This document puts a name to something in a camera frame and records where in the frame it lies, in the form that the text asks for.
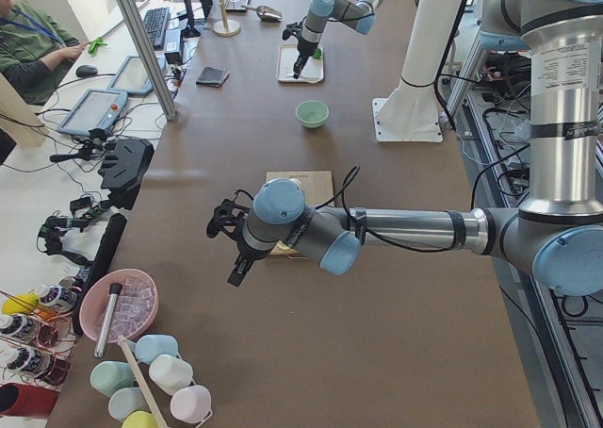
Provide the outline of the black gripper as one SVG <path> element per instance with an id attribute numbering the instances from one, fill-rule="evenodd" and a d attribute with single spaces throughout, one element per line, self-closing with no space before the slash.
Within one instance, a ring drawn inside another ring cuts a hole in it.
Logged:
<path id="1" fill-rule="evenodd" d="M 231 271 L 227 282 L 232 286 L 240 286 L 253 263 L 265 258 L 264 250 L 257 250 L 247 243 L 245 239 L 239 239 L 236 242 L 238 256 L 235 266 Z"/>
<path id="2" fill-rule="evenodd" d="M 292 77 L 294 79 L 299 79 L 301 76 L 301 72 L 303 71 L 307 61 L 312 57 L 312 54 L 299 53 L 294 65 L 293 65 L 293 74 Z"/>

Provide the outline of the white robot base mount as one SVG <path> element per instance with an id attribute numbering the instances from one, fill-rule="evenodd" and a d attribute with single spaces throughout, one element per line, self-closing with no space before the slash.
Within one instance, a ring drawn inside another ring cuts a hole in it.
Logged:
<path id="1" fill-rule="evenodd" d="M 399 85 L 373 100 L 376 139 L 380 142 L 440 142 L 434 93 L 448 41 L 466 0 L 419 0 Z"/>

